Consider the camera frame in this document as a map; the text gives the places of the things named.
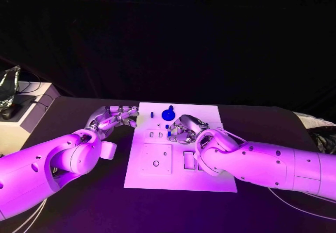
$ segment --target black curtain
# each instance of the black curtain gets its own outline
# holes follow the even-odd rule
[[[336,121],[335,8],[329,1],[9,1],[0,60],[76,97],[280,106]]]

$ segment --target robotic hand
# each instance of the robotic hand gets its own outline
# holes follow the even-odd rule
[[[31,209],[87,174],[100,157],[115,158],[117,145],[103,140],[117,126],[138,127],[128,118],[138,115],[138,107],[104,106],[93,113],[86,129],[0,158],[0,221]]]
[[[169,141],[195,142],[195,159],[214,176],[229,171],[257,185],[306,192],[336,200],[336,157],[260,142],[247,142],[223,128],[182,115],[168,131]]]

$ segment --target blue knob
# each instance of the blue knob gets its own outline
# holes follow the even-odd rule
[[[174,106],[172,105],[169,106],[169,109],[166,109],[164,111],[162,116],[164,116],[164,120],[166,120],[166,121],[171,121],[171,120],[175,119],[175,112],[174,112]]]

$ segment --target white board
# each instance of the white board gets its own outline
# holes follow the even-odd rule
[[[169,109],[171,105],[174,106],[175,119],[165,121],[162,112]],[[139,126],[133,136],[125,187],[237,192],[236,179],[229,172],[214,177],[203,170],[197,161],[195,169],[185,168],[185,162],[188,168],[192,164],[191,153],[187,153],[188,158],[185,158],[185,152],[195,152],[195,143],[182,145],[178,142],[168,141],[165,126],[166,124],[172,125],[184,114],[200,118],[210,124],[211,128],[223,127],[218,107],[142,102],[139,111]]]

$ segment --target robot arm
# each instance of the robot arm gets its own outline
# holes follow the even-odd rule
[[[169,128],[178,128],[178,134],[168,139],[195,142],[195,158],[211,175],[229,171],[237,179],[257,185],[336,200],[335,155],[247,142],[223,128],[210,129],[207,124],[197,127],[195,122],[195,117],[182,115]]]
[[[129,116],[138,107],[106,106],[79,130],[0,158],[0,221],[31,209],[96,167],[113,159],[117,145],[103,141],[120,125],[138,126]]]

